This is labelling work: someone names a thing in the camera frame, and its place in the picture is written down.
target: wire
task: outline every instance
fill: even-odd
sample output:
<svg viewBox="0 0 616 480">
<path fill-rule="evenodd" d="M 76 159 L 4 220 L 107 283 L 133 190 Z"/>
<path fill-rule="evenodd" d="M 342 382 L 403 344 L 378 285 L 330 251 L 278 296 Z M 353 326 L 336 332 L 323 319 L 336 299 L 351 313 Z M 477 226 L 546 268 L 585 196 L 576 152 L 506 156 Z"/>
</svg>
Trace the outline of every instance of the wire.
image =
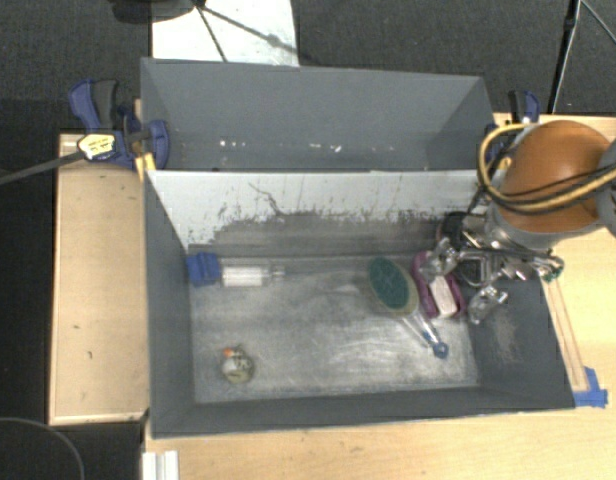
<svg viewBox="0 0 616 480">
<path fill-rule="evenodd" d="M 568 32 L 568 30 L 565 32 L 568 34 L 568 44 L 566 46 L 566 52 L 564 53 L 563 56 L 563 61 L 561 62 L 561 69 L 559 70 L 559 73 L 557 74 L 557 78 L 556 78 L 556 84 L 555 84 L 555 88 L 554 88 L 554 93 L 553 93 L 553 97 L 551 98 L 551 105 L 550 108 L 548 109 L 548 112 L 550 114 L 554 114 L 555 110 L 557 109 L 557 100 L 559 100 L 559 93 L 561 92 L 561 86 L 563 84 L 564 81 L 564 75 L 566 74 L 566 66 L 568 64 L 568 59 L 570 57 L 570 51 L 572 50 L 572 45 L 575 42 L 575 32 L 577 31 L 577 25 L 579 25 L 579 15 L 581 14 L 581 0 L 576 0 L 574 2 L 574 7 L 573 7 L 573 3 L 571 2 L 571 10 L 572 12 L 569 12 L 569 16 L 566 17 L 566 23 L 569 20 L 572 20 L 572 28 L 570 28 L 570 31 Z"/>
<path fill-rule="evenodd" d="M 557 185 L 561 185 L 562 183 L 566 183 L 568 181 L 574 181 L 574 180 L 578 180 L 580 178 L 585 178 L 586 176 L 589 177 L 589 179 L 598 179 L 601 175 L 605 174 L 606 172 L 612 170 L 614 167 L 616 167 L 616 161 L 613 162 L 610 165 L 607 165 L 606 167 L 602 167 L 600 169 L 596 169 L 594 171 L 588 171 L 588 172 L 582 172 L 580 174 L 575 174 L 574 176 L 568 176 L 567 178 L 563 178 L 561 180 L 557 180 L 557 181 L 553 181 L 552 183 L 547 183 L 546 185 L 542 185 L 540 187 L 536 187 L 530 190 L 524 190 L 521 192 L 502 192 L 504 195 L 508 196 L 508 197 L 519 197 L 519 196 L 527 196 L 529 194 L 536 194 L 537 192 L 542 192 L 543 190 L 552 188 L 552 187 L 556 187 Z M 570 192 L 572 190 L 572 186 L 562 189 L 560 191 L 557 192 L 553 192 L 552 194 L 550 194 L 550 196 L 555 196 L 555 195 L 561 195 L 561 194 L 567 194 L 568 192 Z"/>
<path fill-rule="evenodd" d="M 56 436 L 60 441 L 62 441 L 72 452 L 73 456 L 77 460 L 77 466 L 79 468 L 79 478 L 81 480 L 86 480 L 84 461 L 81 458 L 81 455 L 79 455 L 79 451 L 77 450 L 73 442 L 58 430 L 43 423 L 39 423 L 38 421 L 25 420 L 22 418 L 0 418 L 0 423 L 21 423 L 23 425 L 30 425 L 32 427 L 40 428 L 42 430 L 47 430 L 48 432 L 50 432 L 51 435 Z"/>
<path fill-rule="evenodd" d="M 590 12 L 590 14 L 592 14 L 592 17 L 595 18 L 595 20 L 597 20 L 597 23 L 599 23 L 599 25 L 601 25 L 601 28 L 604 29 L 606 34 L 608 34 L 608 37 L 610 38 L 610 40 L 616 46 L 616 35 L 612 33 L 612 30 L 610 30 L 610 27 L 608 27 L 608 25 L 606 25 L 606 22 L 603 19 L 601 19 L 601 16 L 599 16 L 599 14 L 597 14 L 597 12 L 592 8 L 592 6 L 588 3 L 587 0 L 581 0 L 581 3 L 588 10 L 588 12 Z"/>
<path fill-rule="evenodd" d="M 23 169 L 21 171 L 8 173 L 4 176 L 0 176 L 0 187 L 2 185 L 6 185 L 8 183 L 12 183 L 13 181 L 19 181 L 23 178 L 27 178 L 28 176 L 33 176 L 34 174 L 40 174 L 42 172 L 49 171 L 51 169 L 56 169 L 63 165 L 68 165 L 78 160 L 83 160 L 84 154 L 81 151 L 76 151 L 70 155 L 65 155 L 55 160 L 50 160 L 48 162 L 43 162 L 41 164 L 33 165 L 32 167 L 28 167 L 27 169 Z"/>
<path fill-rule="evenodd" d="M 502 126 L 496 130 L 490 132 L 483 140 L 479 147 L 479 155 L 477 158 L 477 177 L 479 183 L 484 190 L 495 203 L 518 213 L 539 213 L 550 212 L 563 209 L 574 204 L 587 197 L 592 196 L 595 190 L 603 187 L 604 185 L 614 181 L 616 179 L 616 166 L 606 171 L 603 171 L 599 176 L 589 177 L 584 184 L 580 186 L 573 186 L 564 193 L 550 194 L 549 196 L 543 196 L 532 200 L 520 201 L 515 199 L 514 196 L 509 196 L 499 192 L 493 185 L 492 180 L 488 175 L 488 168 L 485 161 L 485 155 L 488 150 L 488 146 L 501 134 L 511 131 L 522 130 L 528 126 L 528 124 L 512 124 Z"/>
</svg>

